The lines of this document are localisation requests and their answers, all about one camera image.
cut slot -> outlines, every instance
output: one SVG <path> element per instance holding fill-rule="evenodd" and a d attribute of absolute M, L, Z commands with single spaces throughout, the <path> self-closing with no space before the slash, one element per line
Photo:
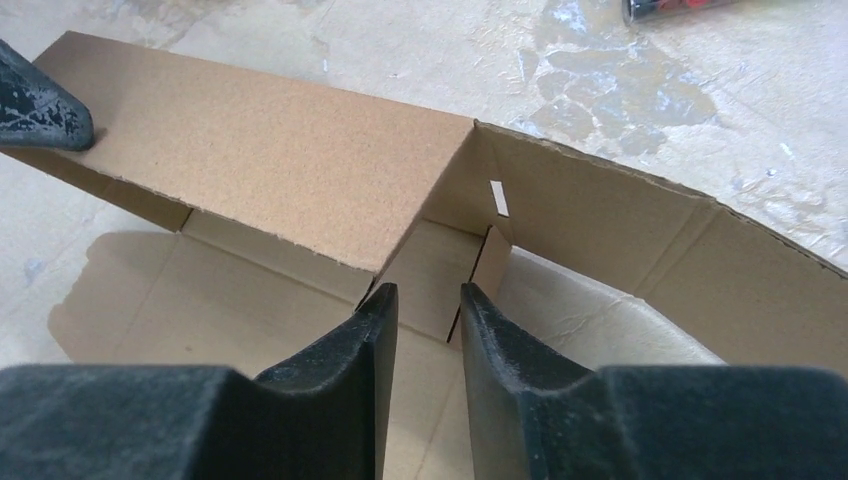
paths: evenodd
<path fill-rule="evenodd" d="M 506 206 L 506 196 L 503 194 L 503 184 L 496 180 L 491 180 L 492 195 L 495 197 L 495 206 L 498 208 L 498 215 L 504 218 L 509 218 L 509 208 Z"/>

floor stain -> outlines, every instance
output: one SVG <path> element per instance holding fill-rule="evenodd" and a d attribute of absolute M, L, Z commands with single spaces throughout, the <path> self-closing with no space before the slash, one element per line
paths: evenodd
<path fill-rule="evenodd" d="M 100 0 L 83 7 L 82 18 L 108 25 L 102 32 L 123 41 L 167 49 L 211 12 L 237 9 L 232 0 Z"/>
<path fill-rule="evenodd" d="M 588 125 L 589 133 L 606 139 L 601 143 L 617 144 L 617 153 L 626 155 L 657 153 L 667 140 L 663 127 L 717 123 L 702 82 L 628 30 L 618 3 L 547 2 L 533 29 L 539 58 L 534 68 L 527 68 L 532 55 L 519 52 L 523 75 L 545 101 L 529 121 L 547 135 L 561 133 L 572 141 L 585 140 Z"/>

cardboard flap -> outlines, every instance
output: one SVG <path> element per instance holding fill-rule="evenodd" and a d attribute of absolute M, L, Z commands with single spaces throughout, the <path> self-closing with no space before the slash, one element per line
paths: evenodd
<path fill-rule="evenodd" d="M 480 128 L 498 161 L 514 243 L 628 293 L 708 203 L 698 192 L 553 142 Z"/>
<path fill-rule="evenodd" d="M 731 363 L 848 374 L 848 275 L 715 199 L 481 125 L 515 244 L 643 297 Z"/>
<path fill-rule="evenodd" d="M 90 110 L 68 161 L 379 272 L 471 119 L 79 33 L 35 62 Z M 13 152 L 25 161 L 26 151 Z"/>

red and black object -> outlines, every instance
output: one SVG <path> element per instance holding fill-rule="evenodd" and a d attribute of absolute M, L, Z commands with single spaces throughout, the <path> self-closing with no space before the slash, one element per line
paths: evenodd
<path fill-rule="evenodd" d="M 736 0 L 622 0 L 627 24 L 725 5 Z"/>

cardboard box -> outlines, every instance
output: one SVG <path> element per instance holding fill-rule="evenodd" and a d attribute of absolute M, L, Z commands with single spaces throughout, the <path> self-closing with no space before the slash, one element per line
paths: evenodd
<path fill-rule="evenodd" d="M 50 319 L 75 361 L 253 375 L 394 281 L 385 478 L 470 478 L 459 285 L 496 296 L 515 245 L 644 299 L 729 363 L 848 373 L 848 275 L 700 192 L 469 118 L 77 33 L 35 63 L 91 109 L 97 144 L 4 152 L 182 232 L 95 242 Z"/>

